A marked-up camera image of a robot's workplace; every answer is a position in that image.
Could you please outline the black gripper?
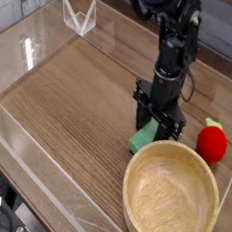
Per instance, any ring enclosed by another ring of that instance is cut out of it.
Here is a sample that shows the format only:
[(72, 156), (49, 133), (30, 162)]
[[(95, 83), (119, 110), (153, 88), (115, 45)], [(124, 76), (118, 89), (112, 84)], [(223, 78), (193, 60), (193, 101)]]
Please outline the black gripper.
[(167, 140), (172, 137), (178, 140), (187, 124), (179, 106), (182, 86), (186, 71), (176, 76), (167, 76), (158, 70), (154, 71), (153, 81), (138, 78), (133, 98), (137, 103), (136, 129), (143, 128), (151, 119), (158, 122), (154, 140)]

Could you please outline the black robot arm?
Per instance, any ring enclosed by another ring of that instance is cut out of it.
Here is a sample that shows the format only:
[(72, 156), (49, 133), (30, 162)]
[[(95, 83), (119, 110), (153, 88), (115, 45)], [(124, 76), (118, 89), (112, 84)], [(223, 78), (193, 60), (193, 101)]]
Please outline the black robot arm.
[(158, 58), (151, 81), (139, 78), (133, 97), (137, 101), (136, 128), (157, 122), (153, 139), (177, 140), (187, 124), (180, 108), (185, 79), (193, 79), (190, 65), (196, 60), (200, 29), (200, 0), (130, 0), (141, 21), (158, 21)]

